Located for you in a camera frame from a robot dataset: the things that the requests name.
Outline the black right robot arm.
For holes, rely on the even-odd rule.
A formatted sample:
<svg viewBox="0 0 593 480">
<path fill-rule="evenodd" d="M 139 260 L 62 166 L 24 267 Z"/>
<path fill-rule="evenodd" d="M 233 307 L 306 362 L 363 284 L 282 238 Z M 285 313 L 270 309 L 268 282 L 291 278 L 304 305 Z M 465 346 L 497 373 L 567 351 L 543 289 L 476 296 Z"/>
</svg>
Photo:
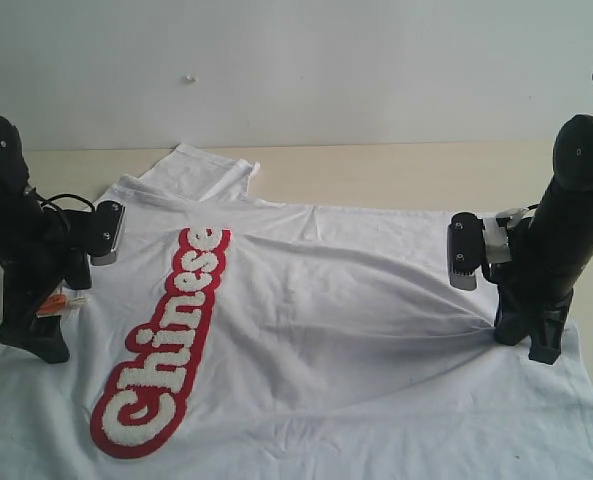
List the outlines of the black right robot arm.
<svg viewBox="0 0 593 480">
<path fill-rule="evenodd" d="M 529 359 L 552 365 L 574 286 L 593 257 L 593 116 L 576 115 L 559 131 L 552 179 L 534 215 L 510 230 L 509 248 L 510 261 L 491 269 L 494 338 L 508 346 L 530 339 Z"/>
</svg>

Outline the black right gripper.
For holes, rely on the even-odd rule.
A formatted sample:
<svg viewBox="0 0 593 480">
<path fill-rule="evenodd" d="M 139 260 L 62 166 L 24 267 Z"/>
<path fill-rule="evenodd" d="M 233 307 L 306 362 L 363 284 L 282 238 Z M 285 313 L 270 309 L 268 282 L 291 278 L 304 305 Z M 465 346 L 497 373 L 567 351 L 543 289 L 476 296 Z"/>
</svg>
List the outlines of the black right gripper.
<svg viewBox="0 0 593 480">
<path fill-rule="evenodd" d="M 506 241 L 490 259 L 491 279 L 518 302 L 550 304 L 574 289 L 574 226 L 556 219 L 522 219 L 505 224 Z M 568 304 L 548 305 L 530 330 L 511 303 L 500 299 L 494 319 L 497 343 L 515 346 L 530 336 L 528 358 L 555 363 L 562 352 Z"/>
</svg>

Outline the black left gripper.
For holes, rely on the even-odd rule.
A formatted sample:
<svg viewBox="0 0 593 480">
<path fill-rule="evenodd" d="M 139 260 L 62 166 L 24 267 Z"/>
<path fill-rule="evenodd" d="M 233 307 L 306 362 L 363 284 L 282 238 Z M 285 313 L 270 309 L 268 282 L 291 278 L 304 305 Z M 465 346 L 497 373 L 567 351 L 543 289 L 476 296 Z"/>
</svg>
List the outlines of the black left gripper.
<svg viewBox="0 0 593 480">
<path fill-rule="evenodd" d="M 3 317 L 0 343 L 46 363 L 66 363 L 69 348 L 61 315 L 33 316 L 61 283 L 73 290 L 91 287 L 85 249 L 92 213 L 45 208 L 36 199 L 15 199 L 0 214 L 3 233 Z"/>
</svg>

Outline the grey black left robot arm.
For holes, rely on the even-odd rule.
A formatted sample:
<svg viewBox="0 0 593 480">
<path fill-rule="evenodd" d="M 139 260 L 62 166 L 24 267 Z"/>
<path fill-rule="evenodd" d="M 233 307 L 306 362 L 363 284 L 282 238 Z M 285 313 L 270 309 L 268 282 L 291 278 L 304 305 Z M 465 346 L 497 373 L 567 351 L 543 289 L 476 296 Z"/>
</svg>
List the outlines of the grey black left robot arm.
<svg viewBox="0 0 593 480">
<path fill-rule="evenodd" d="M 83 248 L 88 215 L 51 206 L 29 184 L 17 128 L 0 116 L 0 267 L 3 271 L 0 343 L 48 364 L 70 358 L 57 315 L 39 309 L 62 284 L 88 289 Z"/>
</svg>

